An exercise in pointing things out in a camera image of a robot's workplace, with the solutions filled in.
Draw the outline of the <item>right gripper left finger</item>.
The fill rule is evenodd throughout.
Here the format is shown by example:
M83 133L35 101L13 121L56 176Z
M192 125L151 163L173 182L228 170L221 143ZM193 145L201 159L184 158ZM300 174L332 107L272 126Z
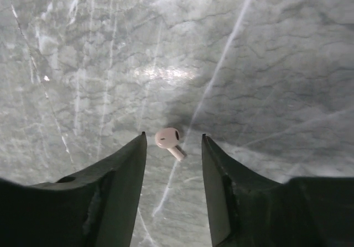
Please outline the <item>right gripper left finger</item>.
M146 135L56 182L1 179L2 246L129 246L147 157Z

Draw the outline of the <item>pink earbud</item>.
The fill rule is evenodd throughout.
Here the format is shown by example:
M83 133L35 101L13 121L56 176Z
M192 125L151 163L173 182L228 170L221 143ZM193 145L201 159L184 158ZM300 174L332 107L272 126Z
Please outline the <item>pink earbud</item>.
M154 140L158 147L170 152L177 161L182 162L185 159L186 154L180 146L181 136L176 128L167 127L159 130Z

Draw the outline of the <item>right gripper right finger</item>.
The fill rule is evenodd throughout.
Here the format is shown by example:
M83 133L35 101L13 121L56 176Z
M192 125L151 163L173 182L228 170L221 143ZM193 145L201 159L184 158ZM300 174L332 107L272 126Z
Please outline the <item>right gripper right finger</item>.
M352 246L353 178L270 180L204 135L202 173L213 246Z

